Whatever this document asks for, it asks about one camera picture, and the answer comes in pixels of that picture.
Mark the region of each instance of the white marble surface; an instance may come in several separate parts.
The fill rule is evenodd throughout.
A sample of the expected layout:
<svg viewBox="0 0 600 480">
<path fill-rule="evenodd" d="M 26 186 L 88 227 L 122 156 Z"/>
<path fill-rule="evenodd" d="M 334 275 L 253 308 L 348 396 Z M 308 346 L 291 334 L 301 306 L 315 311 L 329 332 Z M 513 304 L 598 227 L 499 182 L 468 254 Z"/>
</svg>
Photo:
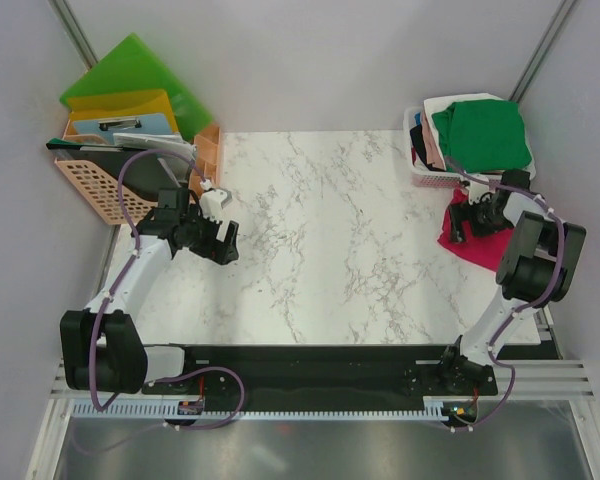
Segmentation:
<svg viewBox="0 0 600 480">
<path fill-rule="evenodd" d="M 411 185 L 402 132 L 225 136 L 240 259 L 179 252 L 136 324 L 145 344 L 450 343 L 494 274 L 440 247 L 450 190 Z M 123 228 L 112 270 L 130 245 Z M 538 343 L 533 319 L 511 343 Z"/>
</svg>

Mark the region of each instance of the green folder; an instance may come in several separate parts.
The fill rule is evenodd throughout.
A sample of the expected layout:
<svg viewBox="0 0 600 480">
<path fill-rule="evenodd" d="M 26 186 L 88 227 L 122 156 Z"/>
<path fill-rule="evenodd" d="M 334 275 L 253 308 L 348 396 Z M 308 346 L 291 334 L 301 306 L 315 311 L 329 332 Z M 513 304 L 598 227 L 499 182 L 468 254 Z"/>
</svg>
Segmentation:
<svg viewBox="0 0 600 480">
<path fill-rule="evenodd" d="M 182 138 L 209 125 L 211 114 L 142 40 L 132 33 L 60 97 L 67 99 L 134 90 L 166 90 Z"/>
</svg>

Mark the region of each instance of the folded towel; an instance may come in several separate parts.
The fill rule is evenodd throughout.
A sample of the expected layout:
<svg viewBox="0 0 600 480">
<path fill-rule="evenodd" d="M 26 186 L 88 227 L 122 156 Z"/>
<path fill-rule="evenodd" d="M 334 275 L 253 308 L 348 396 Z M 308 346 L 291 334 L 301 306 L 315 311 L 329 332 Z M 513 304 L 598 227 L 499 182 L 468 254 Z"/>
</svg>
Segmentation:
<svg viewBox="0 0 600 480">
<path fill-rule="evenodd" d="M 515 102 L 455 102 L 434 113 L 432 120 L 440 134 L 442 154 L 470 173 L 524 168 L 531 162 L 524 122 Z"/>
</svg>

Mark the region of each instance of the metal pole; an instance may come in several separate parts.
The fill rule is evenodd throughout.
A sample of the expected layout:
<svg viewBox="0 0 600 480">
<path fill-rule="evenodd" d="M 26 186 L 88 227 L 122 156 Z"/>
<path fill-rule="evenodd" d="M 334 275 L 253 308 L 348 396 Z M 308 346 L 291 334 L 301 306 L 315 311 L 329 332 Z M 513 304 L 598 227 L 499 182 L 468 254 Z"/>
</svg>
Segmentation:
<svg viewBox="0 0 600 480">
<path fill-rule="evenodd" d="M 575 7 L 580 3 L 580 0 L 563 0 L 556 13 L 553 15 L 547 30 L 544 32 L 540 43 L 536 47 L 535 52 L 531 56 L 531 60 L 527 64 L 520 80 L 516 84 L 516 87 L 513 89 L 513 93 L 509 100 L 514 101 L 516 103 L 520 103 L 520 101 L 524 98 L 525 93 L 533 82 L 533 79 L 538 74 L 540 67 L 544 63 L 549 54 L 549 51 L 555 44 L 558 36 L 564 29 L 564 26 L 567 24 L 567 20 L 571 16 L 571 14 L 575 11 Z"/>
<path fill-rule="evenodd" d="M 69 4 L 67 4 L 66 0 L 49 0 L 49 4 L 56 12 L 60 22 L 62 22 L 62 26 L 67 32 L 67 35 L 69 35 L 76 50 L 78 50 L 84 64 L 87 68 L 93 68 L 95 64 L 98 63 L 98 57 L 93 51 L 93 48 L 91 48 L 91 44 L 84 34 L 82 27 L 80 27 Z"/>
</svg>

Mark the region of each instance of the red cloth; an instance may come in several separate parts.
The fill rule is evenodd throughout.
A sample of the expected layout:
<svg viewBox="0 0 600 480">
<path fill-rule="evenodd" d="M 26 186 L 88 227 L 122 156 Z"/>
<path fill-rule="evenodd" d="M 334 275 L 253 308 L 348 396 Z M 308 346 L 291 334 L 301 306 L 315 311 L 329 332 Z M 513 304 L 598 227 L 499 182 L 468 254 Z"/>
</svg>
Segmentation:
<svg viewBox="0 0 600 480">
<path fill-rule="evenodd" d="M 453 192 L 451 204 L 461 203 L 466 199 L 467 196 L 460 189 L 456 189 Z M 447 210 L 444 214 L 442 234 L 438 238 L 438 243 L 464 260 L 468 260 L 471 263 L 488 268 L 494 272 L 497 271 L 513 230 L 506 229 L 488 237 L 476 238 L 471 234 L 471 226 L 468 221 L 463 222 L 462 226 L 467 237 L 466 243 L 451 243 L 449 240 L 451 220 L 449 219 L 449 210 Z"/>
</svg>

